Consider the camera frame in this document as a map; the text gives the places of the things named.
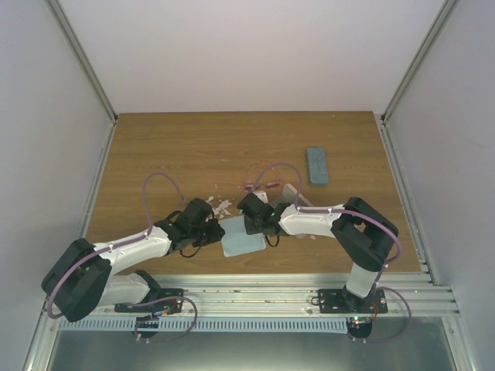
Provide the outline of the pink tinted sunglasses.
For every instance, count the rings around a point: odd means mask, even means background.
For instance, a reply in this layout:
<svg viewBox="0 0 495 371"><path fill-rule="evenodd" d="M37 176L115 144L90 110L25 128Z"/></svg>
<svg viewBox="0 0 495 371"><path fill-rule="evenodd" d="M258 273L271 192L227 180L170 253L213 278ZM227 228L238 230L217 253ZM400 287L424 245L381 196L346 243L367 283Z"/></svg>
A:
<svg viewBox="0 0 495 371"><path fill-rule="evenodd" d="M270 165L267 161L258 161L254 163L246 172L242 182L241 189L244 192L258 190L277 189L282 185L282 177L276 168L270 168L260 178L258 176Z"/></svg>

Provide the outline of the teal glasses case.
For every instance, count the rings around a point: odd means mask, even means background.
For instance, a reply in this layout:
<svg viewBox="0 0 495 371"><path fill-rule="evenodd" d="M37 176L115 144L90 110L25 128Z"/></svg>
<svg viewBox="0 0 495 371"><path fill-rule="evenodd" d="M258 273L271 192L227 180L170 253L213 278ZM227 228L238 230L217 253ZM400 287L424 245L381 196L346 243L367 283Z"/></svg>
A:
<svg viewBox="0 0 495 371"><path fill-rule="evenodd" d="M329 185L329 171L326 152L321 147L306 149L306 162L311 186L325 187Z"/></svg>

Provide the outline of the pink glasses case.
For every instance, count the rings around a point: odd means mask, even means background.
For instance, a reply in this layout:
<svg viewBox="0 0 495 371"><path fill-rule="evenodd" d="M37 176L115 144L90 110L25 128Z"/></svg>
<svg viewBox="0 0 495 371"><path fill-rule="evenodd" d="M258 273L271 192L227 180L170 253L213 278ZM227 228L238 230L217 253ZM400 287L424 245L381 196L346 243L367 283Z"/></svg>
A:
<svg viewBox="0 0 495 371"><path fill-rule="evenodd" d="M297 193L297 188L294 187L292 184L287 183L284 185L282 189L282 194L272 200L270 202L270 205L272 207L276 207L279 203L295 203L295 201L298 201L299 206L303 207L313 207L313 204L306 198L304 197L303 194L299 194L299 197L296 197Z"/></svg>

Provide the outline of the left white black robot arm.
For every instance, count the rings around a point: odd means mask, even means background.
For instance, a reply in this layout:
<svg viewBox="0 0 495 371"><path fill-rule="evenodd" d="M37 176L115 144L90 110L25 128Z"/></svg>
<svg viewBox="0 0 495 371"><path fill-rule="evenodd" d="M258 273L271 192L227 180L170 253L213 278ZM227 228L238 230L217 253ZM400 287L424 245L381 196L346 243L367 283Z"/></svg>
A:
<svg viewBox="0 0 495 371"><path fill-rule="evenodd" d="M184 210L129 237L106 243L75 240L43 278L46 312L52 319L77 322L94 309L110 305L153 311L159 305L158 283L144 271L127 276L121 272L188 246L219 242L224 235L210 204L193 199Z"/></svg>

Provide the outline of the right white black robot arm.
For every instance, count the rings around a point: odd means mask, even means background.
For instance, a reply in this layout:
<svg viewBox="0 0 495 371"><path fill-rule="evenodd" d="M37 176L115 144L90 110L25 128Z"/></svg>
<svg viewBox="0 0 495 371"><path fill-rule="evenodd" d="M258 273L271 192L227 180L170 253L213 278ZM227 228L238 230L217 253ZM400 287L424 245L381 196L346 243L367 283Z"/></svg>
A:
<svg viewBox="0 0 495 371"><path fill-rule="evenodd" d="M403 251L398 228L371 205L358 197L338 206L309 207L294 203L270 206L255 194L237 205L249 234L267 237L315 235L336 239L353 262L349 277L340 291L344 309L368 311L383 270Z"/></svg>

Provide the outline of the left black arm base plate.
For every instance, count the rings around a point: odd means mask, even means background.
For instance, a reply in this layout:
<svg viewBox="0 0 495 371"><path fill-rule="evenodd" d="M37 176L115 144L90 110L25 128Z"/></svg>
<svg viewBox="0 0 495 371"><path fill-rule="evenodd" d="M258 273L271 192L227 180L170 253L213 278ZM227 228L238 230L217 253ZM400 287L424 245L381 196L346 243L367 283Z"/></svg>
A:
<svg viewBox="0 0 495 371"><path fill-rule="evenodd" d="M175 314L182 311L182 288L161 288L151 290L145 298L136 305L117 304L114 311L117 313L158 313Z"/></svg>

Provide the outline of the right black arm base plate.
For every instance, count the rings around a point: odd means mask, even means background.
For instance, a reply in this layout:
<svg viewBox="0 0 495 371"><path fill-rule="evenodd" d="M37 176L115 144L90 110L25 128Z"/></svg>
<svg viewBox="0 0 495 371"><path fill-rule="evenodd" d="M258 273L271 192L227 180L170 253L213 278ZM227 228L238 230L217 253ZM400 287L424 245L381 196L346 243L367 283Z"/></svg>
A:
<svg viewBox="0 0 495 371"><path fill-rule="evenodd" d="M351 294L346 288L319 289L310 299L321 314L387 314L387 299L383 289L372 290L365 298Z"/></svg>

